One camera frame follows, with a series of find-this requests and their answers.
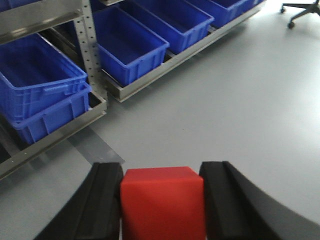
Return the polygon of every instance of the red block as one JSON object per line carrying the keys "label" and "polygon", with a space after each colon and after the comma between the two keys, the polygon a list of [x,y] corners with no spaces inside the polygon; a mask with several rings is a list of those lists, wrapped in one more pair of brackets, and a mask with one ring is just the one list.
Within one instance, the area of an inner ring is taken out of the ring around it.
{"label": "red block", "polygon": [[123,240],[204,240],[204,182],[189,167],[130,169],[121,182]]}

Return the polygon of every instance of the metal shelf frame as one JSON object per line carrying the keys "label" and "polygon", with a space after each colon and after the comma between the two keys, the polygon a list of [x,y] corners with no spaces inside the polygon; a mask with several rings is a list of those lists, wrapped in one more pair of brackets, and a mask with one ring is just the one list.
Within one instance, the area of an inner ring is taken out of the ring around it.
{"label": "metal shelf frame", "polygon": [[12,129],[0,121],[0,149],[9,156],[4,160],[0,156],[0,180],[106,114],[107,86],[102,78],[90,0],[40,0],[0,12],[0,45],[70,21],[75,25],[93,89],[89,95],[91,109],[30,146],[12,137]]}
{"label": "metal shelf frame", "polygon": [[163,75],[175,69],[203,49],[207,48],[208,46],[228,34],[234,27],[258,13],[264,5],[265,1],[255,6],[251,10],[245,12],[233,21],[229,22],[225,26],[219,29],[211,28],[208,35],[204,39],[200,40],[196,44],[192,45],[191,47],[187,48],[177,55],[167,51],[167,57],[170,58],[169,60],[165,61],[156,69],[152,70],[151,72],[147,73],[146,75],[142,76],[141,78],[135,80],[133,83],[125,87],[120,86],[110,75],[104,72],[104,79],[106,81],[109,93],[119,102],[124,102],[131,96],[135,95],[145,87],[152,84],[154,81],[161,78]]}
{"label": "metal shelf frame", "polygon": [[40,154],[53,148],[58,143],[103,117],[106,114],[106,100],[95,92],[90,93],[89,98],[91,110],[60,127],[36,143],[23,147],[23,149],[21,149],[19,144],[15,143],[14,138],[8,134],[10,129],[8,129],[6,124],[0,122],[0,145],[2,145],[10,155],[10,158],[0,163],[0,180],[14,172],[23,164],[35,159]]}

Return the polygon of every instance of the blue storage bin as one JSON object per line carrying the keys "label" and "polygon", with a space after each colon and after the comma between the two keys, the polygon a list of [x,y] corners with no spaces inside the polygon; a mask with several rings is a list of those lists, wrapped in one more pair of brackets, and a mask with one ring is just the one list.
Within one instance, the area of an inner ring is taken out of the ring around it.
{"label": "blue storage bin", "polygon": [[87,83],[83,83],[78,93],[69,96],[30,118],[19,123],[11,121],[10,124],[24,142],[33,144],[87,112],[89,109],[89,92],[91,92],[91,87]]}
{"label": "blue storage bin", "polygon": [[191,4],[214,16],[212,25],[222,27],[244,12],[248,0],[188,0]]}
{"label": "blue storage bin", "polygon": [[0,12],[14,9],[23,5],[38,2],[40,0],[0,0]]}
{"label": "blue storage bin", "polygon": [[101,66],[122,86],[163,61],[169,43],[116,6],[93,14]]}
{"label": "blue storage bin", "polygon": [[77,93],[87,74],[40,35],[0,45],[0,106],[22,121]]}
{"label": "blue storage bin", "polygon": [[185,0],[124,1],[120,7],[167,40],[175,54],[203,39],[213,21]]}

